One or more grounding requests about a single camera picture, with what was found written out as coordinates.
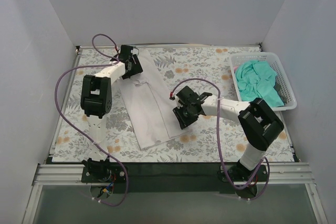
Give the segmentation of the white t shirt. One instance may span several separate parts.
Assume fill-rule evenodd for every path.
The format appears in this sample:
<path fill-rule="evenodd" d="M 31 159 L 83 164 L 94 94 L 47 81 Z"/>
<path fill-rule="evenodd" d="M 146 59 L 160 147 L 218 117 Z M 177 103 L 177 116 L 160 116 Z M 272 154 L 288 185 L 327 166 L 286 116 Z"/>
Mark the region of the white t shirt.
<path fill-rule="evenodd" d="M 141 150 L 179 138 L 182 130 L 173 113 L 176 103 L 148 50 L 139 55 L 143 72 L 119 81 L 119 88 Z"/>

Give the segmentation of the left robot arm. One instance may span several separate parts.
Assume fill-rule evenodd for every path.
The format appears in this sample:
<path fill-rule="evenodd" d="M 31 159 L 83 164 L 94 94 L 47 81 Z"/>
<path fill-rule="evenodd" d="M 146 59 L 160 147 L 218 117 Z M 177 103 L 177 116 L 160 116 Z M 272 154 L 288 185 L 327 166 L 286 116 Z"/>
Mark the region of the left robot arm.
<path fill-rule="evenodd" d="M 87 117 L 89 136 L 93 139 L 89 144 L 89 157 L 93 161 L 109 159 L 106 126 L 112 108 L 112 84 L 143 72 L 134 50 L 132 46 L 122 45 L 118 63 L 111 62 L 100 72 L 83 78 L 80 105 Z"/>

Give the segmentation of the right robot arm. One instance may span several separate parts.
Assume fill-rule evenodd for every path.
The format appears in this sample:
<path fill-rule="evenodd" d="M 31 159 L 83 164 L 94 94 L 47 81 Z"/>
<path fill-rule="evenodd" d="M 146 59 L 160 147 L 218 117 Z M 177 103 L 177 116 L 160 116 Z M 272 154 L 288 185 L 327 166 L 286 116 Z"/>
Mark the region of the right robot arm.
<path fill-rule="evenodd" d="M 234 180 L 251 180 L 257 174 L 259 163 L 268 147 L 284 130 L 284 124 L 261 98 L 251 102 L 233 101 L 204 92 L 197 94 L 185 86 L 177 94 L 170 94 L 176 101 L 173 109 L 180 128 L 185 129 L 197 121 L 200 115 L 216 116 L 241 125 L 248 144 L 238 162 L 227 170 Z"/>

